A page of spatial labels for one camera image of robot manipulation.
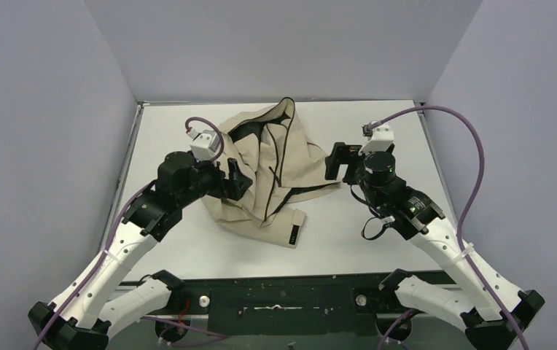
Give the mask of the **beige jacket with black lining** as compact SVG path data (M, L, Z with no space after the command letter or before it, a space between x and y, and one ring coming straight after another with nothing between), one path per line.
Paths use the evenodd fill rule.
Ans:
M306 213L291 203L339 189L325 178L327 153L307 135L296 103L241 112L219 125L225 140L222 160L233 158L252 185L239 200L206 196L203 205L221 227L250 239L295 248Z

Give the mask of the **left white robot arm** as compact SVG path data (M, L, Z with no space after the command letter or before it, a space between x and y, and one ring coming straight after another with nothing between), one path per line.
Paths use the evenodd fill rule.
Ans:
M112 299L136 263L178 222L183 210L210 195L240 200L252 185L236 159L219 163L196 160L191 152L172 152L157 168L157 178L124 205L105 247L62 293L38 302L28 318L37 343L51 349L105 349L109 340L151 311L176 311L185 300L184 283L158 271L140 287Z

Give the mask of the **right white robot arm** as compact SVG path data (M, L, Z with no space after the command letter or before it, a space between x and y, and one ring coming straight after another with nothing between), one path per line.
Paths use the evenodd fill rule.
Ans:
M457 236L428 195L396 175L395 163L391 150L365 154L359 145L337 142L325 159L325 177L336 179L345 165L343 183L360 188L363 195L356 200L381 223L373 238L395 230L431 257L461 291L451 292L397 269L379 284L381 305L389 311L405 307L435 316L463 331L476 349L509 349L544 306L544 298L495 271L472 244Z

